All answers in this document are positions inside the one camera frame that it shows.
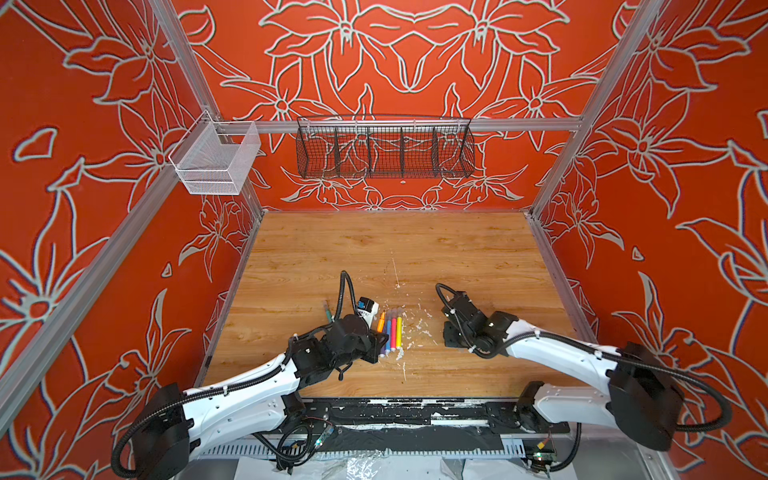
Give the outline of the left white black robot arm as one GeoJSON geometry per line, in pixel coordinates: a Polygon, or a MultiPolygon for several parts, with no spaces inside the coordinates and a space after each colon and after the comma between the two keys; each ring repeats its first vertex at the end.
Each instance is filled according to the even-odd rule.
{"type": "Polygon", "coordinates": [[[299,416],[300,390],[343,375],[357,360],[376,363],[388,339],[349,314],[291,337],[285,352],[230,379],[162,387],[117,441],[111,468],[120,478],[170,479],[211,448],[276,430],[299,416]]]}

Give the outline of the orange marker pen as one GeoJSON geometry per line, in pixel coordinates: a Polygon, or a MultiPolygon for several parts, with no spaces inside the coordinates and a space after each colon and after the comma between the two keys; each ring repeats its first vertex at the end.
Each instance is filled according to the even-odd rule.
{"type": "Polygon", "coordinates": [[[376,329],[377,332],[379,332],[379,333],[383,332],[385,323],[386,323],[386,312],[382,312],[381,315],[380,315],[378,324],[377,324],[377,329],[376,329]]]}

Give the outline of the blue marker pen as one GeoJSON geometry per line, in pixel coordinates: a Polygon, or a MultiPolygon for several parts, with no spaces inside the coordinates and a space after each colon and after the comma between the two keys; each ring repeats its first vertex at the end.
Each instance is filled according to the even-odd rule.
{"type": "Polygon", "coordinates": [[[388,316],[386,319],[384,333],[387,334],[387,340],[384,347],[384,355],[388,356],[392,350],[392,318],[388,316]]]}

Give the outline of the green marker pen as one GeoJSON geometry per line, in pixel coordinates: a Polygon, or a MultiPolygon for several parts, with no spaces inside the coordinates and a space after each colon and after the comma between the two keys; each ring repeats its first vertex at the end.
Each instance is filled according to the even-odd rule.
{"type": "Polygon", "coordinates": [[[331,312],[330,306],[329,306],[327,301],[323,302],[323,307],[324,307],[325,316],[326,316],[326,319],[327,319],[328,323],[329,324],[333,323],[334,316],[333,316],[333,313],[331,312]]]}

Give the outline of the yellow marker pen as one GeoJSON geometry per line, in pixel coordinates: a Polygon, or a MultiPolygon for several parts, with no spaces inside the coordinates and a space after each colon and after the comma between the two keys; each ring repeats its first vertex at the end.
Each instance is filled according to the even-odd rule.
{"type": "Polygon", "coordinates": [[[395,318],[395,347],[398,350],[402,349],[402,336],[403,336],[403,311],[397,310],[395,318]]]}

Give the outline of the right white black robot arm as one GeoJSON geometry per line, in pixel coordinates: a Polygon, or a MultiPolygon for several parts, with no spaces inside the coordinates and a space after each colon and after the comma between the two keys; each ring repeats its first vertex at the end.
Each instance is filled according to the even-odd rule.
{"type": "Polygon", "coordinates": [[[487,316],[466,292],[437,284],[447,320],[444,342],[483,358],[541,364],[580,381],[578,387],[529,382],[516,402],[516,420],[529,432],[561,423],[613,428],[635,443],[667,451],[677,430],[683,393],[642,346],[579,341],[540,329],[506,312],[487,316]]]}

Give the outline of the pink marker pen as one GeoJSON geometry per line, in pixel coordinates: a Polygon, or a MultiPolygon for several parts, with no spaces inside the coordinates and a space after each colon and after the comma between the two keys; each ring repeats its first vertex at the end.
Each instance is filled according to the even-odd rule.
{"type": "Polygon", "coordinates": [[[394,352],[397,350],[398,347],[398,317],[395,312],[391,313],[390,316],[390,327],[389,327],[389,351],[394,352]]]}

